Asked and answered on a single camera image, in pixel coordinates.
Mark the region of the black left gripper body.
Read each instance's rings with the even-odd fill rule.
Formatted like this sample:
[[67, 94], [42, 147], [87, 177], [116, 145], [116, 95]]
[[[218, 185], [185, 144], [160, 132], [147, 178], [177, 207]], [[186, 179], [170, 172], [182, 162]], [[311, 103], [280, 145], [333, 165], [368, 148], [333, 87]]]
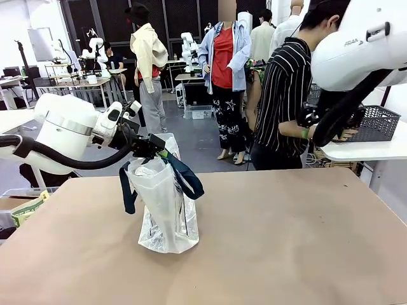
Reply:
[[110, 141], [110, 148], [132, 153], [136, 158], [154, 158], [165, 150], [165, 141], [149, 133], [139, 134], [140, 124], [133, 121], [119, 121], [116, 132]]

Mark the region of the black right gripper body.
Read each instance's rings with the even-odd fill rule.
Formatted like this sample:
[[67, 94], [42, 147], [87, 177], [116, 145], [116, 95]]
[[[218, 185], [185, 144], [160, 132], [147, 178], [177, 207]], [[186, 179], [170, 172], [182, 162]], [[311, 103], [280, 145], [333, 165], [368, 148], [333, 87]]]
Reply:
[[297, 124], [301, 127], [309, 128], [320, 121], [318, 106], [309, 102], [304, 102], [297, 117]]

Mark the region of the person's right hand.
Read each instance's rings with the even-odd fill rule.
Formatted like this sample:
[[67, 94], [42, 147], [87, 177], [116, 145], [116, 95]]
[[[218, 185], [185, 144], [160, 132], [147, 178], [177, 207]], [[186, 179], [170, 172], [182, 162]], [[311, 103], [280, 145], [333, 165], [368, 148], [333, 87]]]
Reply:
[[345, 142], [349, 139], [351, 139], [354, 135], [358, 133], [358, 129], [344, 129], [339, 136], [337, 136], [337, 140], [341, 142]]

